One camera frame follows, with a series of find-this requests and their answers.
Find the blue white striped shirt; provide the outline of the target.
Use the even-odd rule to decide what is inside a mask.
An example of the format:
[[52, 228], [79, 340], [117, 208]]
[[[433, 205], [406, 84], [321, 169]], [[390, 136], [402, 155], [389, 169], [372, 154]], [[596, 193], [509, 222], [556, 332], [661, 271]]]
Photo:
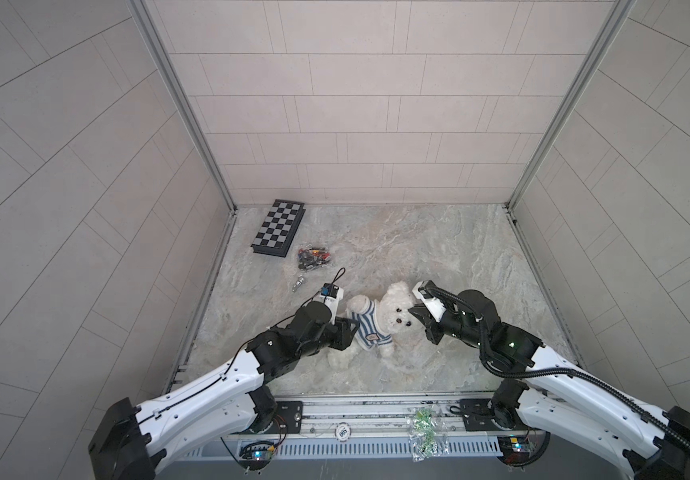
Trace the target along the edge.
[[393, 344], [393, 338], [388, 333], [383, 333], [376, 322], [377, 302], [363, 295], [360, 298], [364, 301], [357, 311], [350, 312], [350, 318], [359, 324], [356, 332], [356, 339], [360, 347], [365, 351], [370, 351], [378, 347], [385, 347]]

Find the white teddy bear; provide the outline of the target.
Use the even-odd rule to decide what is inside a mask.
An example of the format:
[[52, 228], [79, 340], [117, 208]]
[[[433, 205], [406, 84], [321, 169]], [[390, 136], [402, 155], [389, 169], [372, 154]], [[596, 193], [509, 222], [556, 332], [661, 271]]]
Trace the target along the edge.
[[[364, 301], [360, 296], [356, 295], [347, 301], [345, 310], [347, 318], [350, 318], [351, 311], [357, 311], [357, 308], [363, 305]], [[396, 338], [414, 334], [422, 329], [422, 324], [409, 312], [409, 309], [416, 305], [417, 298], [406, 282], [399, 281], [391, 284], [381, 299], [368, 298], [377, 302], [376, 322], [378, 328], [383, 333], [392, 336], [393, 344], [365, 351], [360, 347], [355, 336], [353, 343], [347, 350], [329, 351], [327, 360], [335, 370], [348, 369], [350, 363], [362, 352], [373, 352], [378, 359], [383, 361], [391, 360], [398, 346]]]

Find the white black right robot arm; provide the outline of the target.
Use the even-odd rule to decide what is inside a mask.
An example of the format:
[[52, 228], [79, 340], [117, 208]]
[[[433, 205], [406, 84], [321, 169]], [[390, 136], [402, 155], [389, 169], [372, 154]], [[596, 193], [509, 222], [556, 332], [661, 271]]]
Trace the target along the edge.
[[478, 290], [452, 294], [418, 283], [410, 312], [434, 344], [454, 337], [479, 352], [502, 382], [490, 400], [495, 422], [515, 422], [569, 441], [632, 479], [690, 479], [690, 412], [627, 395], [572, 364], [542, 339], [501, 320]]

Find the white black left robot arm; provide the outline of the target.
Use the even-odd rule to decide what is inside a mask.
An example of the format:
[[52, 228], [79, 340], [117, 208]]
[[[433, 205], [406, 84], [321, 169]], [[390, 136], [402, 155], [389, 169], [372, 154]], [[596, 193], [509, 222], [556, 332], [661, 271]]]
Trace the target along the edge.
[[347, 349], [358, 328], [312, 301], [288, 325], [258, 334], [212, 372], [138, 405], [128, 398], [116, 402], [88, 446], [95, 478], [153, 479], [215, 438], [265, 430], [277, 410], [268, 383], [325, 348]]

